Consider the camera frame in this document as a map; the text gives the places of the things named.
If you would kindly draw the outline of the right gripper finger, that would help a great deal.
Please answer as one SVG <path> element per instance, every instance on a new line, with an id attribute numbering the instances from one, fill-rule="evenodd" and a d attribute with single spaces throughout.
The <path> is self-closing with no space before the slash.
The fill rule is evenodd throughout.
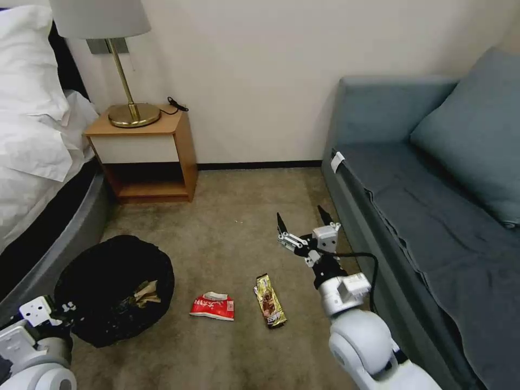
<path id="1" fill-rule="evenodd" d="M 316 229 L 317 234 L 337 234 L 341 224 L 334 222 L 332 216 L 321 205 L 317 206 L 318 212 L 323 222 L 323 226 Z"/>
<path id="2" fill-rule="evenodd" d="M 305 240 L 301 237 L 289 233 L 287 227 L 279 213 L 277 217 L 278 242 L 286 249 L 290 250 L 296 255 L 304 255 Z"/>

